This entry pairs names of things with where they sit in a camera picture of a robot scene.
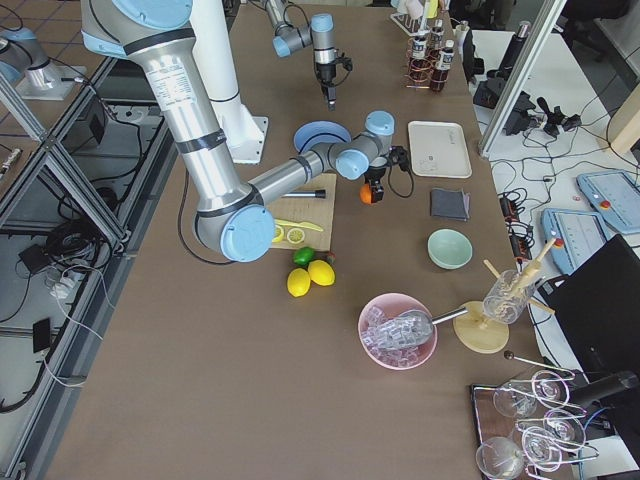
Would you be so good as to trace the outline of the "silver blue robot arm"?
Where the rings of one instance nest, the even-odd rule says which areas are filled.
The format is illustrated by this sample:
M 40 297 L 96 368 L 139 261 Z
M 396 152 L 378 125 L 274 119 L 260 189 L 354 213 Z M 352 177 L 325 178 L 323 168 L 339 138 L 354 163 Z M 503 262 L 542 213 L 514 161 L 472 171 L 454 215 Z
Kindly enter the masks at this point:
M 272 44 L 278 57 L 285 58 L 306 47 L 313 47 L 314 74 L 328 109 L 333 111 L 337 65 L 343 60 L 335 45 L 333 16 L 329 13 L 315 14 L 305 25 L 295 26 L 287 13 L 287 9 L 293 7 L 290 2 L 260 1 L 260 5 L 274 29 Z
M 394 118 L 374 111 L 351 141 L 314 144 L 244 181 L 235 166 L 264 129 L 241 101 L 222 4 L 85 1 L 81 14 L 88 50 L 142 68 L 199 194 L 195 236 L 229 261 L 269 250 L 270 202 L 329 170 L 355 180 L 391 152 Z

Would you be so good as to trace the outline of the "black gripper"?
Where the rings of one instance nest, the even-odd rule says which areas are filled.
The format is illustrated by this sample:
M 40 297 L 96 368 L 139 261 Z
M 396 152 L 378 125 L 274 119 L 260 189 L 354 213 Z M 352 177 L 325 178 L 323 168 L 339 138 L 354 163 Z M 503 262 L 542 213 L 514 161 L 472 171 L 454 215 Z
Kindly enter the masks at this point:
M 388 168 L 386 158 L 376 158 L 364 174 L 365 184 L 370 191 L 370 204 L 375 204 L 383 199 L 384 187 L 381 179 L 384 177 Z
M 327 103 L 327 108 L 334 111 L 336 107 L 336 87 L 334 80 L 337 75 L 335 62 L 314 63 L 315 76 L 322 86 L 322 93 Z

